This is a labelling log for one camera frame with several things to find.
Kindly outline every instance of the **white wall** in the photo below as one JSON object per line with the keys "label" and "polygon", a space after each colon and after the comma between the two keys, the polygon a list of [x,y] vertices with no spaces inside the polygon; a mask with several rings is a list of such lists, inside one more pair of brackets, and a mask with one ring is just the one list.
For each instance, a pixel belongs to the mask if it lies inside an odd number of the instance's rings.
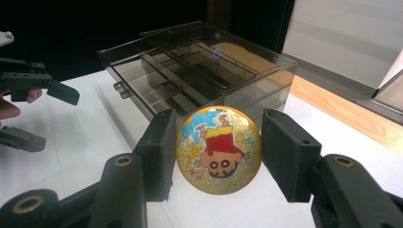
{"label": "white wall", "polygon": [[283,52],[378,88],[403,48],[403,0],[296,0]]}

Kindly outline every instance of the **plastic drawer organizer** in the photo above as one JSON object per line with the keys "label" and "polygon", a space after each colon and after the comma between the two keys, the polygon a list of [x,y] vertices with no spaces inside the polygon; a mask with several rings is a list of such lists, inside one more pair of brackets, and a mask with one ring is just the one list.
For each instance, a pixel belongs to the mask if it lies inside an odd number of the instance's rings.
{"label": "plastic drawer organizer", "polygon": [[148,120],[175,108],[177,124],[196,110],[227,105],[261,126],[263,108],[282,111],[297,63],[203,22],[140,34],[99,51],[104,67]]}

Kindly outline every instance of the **finger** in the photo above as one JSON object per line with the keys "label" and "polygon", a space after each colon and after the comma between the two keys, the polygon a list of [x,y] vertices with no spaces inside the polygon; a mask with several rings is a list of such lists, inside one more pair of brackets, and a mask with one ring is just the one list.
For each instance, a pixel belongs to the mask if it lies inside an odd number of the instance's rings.
{"label": "finger", "polygon": [[33,103],[42,96],[42,89],[32,89],[28,92],[27,102]]}
{"label": "finger", "polygon": [[21,114],[20,108],[0,98],[0,120],[17,117]]}

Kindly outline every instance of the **white table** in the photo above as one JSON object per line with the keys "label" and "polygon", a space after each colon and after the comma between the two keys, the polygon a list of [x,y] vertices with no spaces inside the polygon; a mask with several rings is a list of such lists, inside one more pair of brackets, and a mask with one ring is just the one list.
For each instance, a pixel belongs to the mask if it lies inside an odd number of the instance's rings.
{"label": "white table", "polygon": [[[18,103],[22,114],[2,121],[47,139],[29,153],[0,145],[0,205],[31,189],[47,188],[59,199],[98,181],[105,162],[131,152],[149,121],[122,100],[106,71],[64,82],[80,94],[77,106],[44,95]],[[381,187],[403,197],[403,156],[289,95],[284,112],[322,143],[322,155],[360,161]],[[315,227],[309,203],[288,203],[264,165],[253,181],[225,196],[190,185],[175,166],[169,201],[148,202],[148,227]]]}

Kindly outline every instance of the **cartoon boy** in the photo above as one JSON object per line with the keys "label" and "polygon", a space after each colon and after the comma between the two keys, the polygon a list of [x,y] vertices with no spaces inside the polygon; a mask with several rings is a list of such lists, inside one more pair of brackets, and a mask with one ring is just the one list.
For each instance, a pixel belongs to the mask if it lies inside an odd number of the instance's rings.
{"label": "cartoon boy", "polygon": [[230,177],[235,173],[242,159],[245,161],[249,159],[248,153],[243,153],[234,146],[232,125],[225,120],[225,117],[220,115],[222,126],[216,129],[205,129],[204,124],[196,128],[200,130],[201,138],[205,139],[206,148],[195,164],[207,168],[210,176],[218,179]]}

